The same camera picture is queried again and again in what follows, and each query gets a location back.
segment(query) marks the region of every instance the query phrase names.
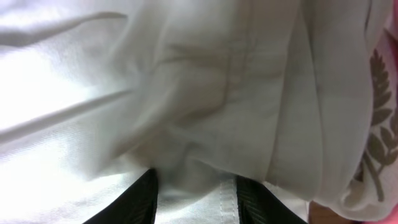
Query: white cloth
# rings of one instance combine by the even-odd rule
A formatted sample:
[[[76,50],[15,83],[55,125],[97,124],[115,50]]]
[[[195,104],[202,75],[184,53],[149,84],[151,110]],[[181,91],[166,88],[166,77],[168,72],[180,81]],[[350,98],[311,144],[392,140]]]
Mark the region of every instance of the white cloth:
[[[349,216],[374,2],[2,1],[0,221],[81,223],[149,166],[177,189],[231,172]]]

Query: leaf print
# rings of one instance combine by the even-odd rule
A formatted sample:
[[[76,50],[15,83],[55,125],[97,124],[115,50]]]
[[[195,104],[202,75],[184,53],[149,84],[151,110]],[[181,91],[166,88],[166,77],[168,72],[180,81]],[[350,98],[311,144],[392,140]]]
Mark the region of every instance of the leaf print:
[[[393,164],[398,157],[398,151],[394,151],[392,153],[390,153],[387,157],[386,157],[386,161],[384,163],[384,165],[389,166],[391,164]]]
[[[371,72],[372,73],[376,73],[377,70],[379,70],[379,53],[377,52],[377,50],[373,51],[373,56],[371,57]]]
[[[360,163],[358,170],[355,173],[354,179],[358,182],[363,183],[363,162]]]
[[[389,82],[385,82],[381,85],[373,86],[374,97],[379,98],[390,86]]]
[[[379,138],[373,133],[370,134],[368,139],[368,151],[372,158],[377,160],[378,163],[382,164],[384,162],[384,147]]]
[[[378,98],[376,98],[373,102],[373,108],[379,109],[384,106],[391,99],[391,92],[388,92]]]
[[[392,137],[390,131],[387,130],[387,128],[380,127],[380,133],[381,133],[381,139],[383,140],[384,145],[386,145],[389,150],[395,149],[397,147],[397,142]]]
[[[391,113],[392,113],[391,109],[381,109],[373,112],[372,126],[375,126],[385,121],[388,118],[388,116],[390,116]]]
[[[379,71],[376,73],[376,76],[373,78],[375,85],[382,85],[385,82],[388,82],[388,72]]]
[[[397,123],[398,114],[397,114],[397,112],[398,112],[398,110],[396,109],[394,115],[392,115],[392,117],[390,118],[390,128],[395,136],[398,135],[398,123]]]
[[[376,193],[377,193],[377,198],[378,198],[379,202],[383,202],[384,201],[383,186],[381,185],[380,178],[373,166],[371,159],[369,158],[369,156],[366,153],[363,154],[363,161],[364,161],[365,166],[368,168],[371,178],[374,182],[374,186],[376,188]]]

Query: white garment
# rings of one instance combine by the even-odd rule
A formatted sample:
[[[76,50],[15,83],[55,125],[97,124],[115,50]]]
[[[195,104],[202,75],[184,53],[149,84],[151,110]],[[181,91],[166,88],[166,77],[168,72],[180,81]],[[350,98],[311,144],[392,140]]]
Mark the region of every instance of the white garment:
[[[349,217],[388,13],[369,9],[390,3],[0,2],[0,220],[81,223],[149,166],[188,192],[214,172],[268,180]]]

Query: white fabric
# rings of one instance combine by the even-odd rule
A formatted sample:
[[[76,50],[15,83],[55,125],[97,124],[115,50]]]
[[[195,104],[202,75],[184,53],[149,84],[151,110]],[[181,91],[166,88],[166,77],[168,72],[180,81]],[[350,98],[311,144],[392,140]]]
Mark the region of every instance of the white fabric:
[[[390,108],[395,111],[397,108],[397,69],[393,44],[389,34],[384,32],[375,52],[384,64],[389,85],[386,91],[391,92],[392,95],[382,108]],[[373,53],[372,56],[373,61],[376,59],[375,54]],[[377,65],[373,65],[373,70],[377,70]],[[385,131],[390,131],[390,129],[390,119],[386,119],[384,122],[372,125],[370,132],[376,136],[374,138],[383,141],[386,136]],[[365,156],[368,157],[368,160],[363,159],[362,165],[358,169],[362,171],[362,180],[352,180],[347,194],[337,203],[337,206],[333,207],[339,213],[353,219],[379,220],[379,217],[390,214],[398,202],[398,162],[393,161],[389,165],[380,165],[374,159],[375,157],[371,156],[371,152],[374,150],[373,146],[367,145]]]
[[[267,179],[349,216],[366,21],[388,12],[371,2],[0,2],[0,220],[81,223],[149,166],[187,191],[219,181],[203,166]]]
[[[239,224],[235,177],[213,173],[213,178],[214,184],[202,184],[195,194],[164,185],[159,192],[155,224]]]

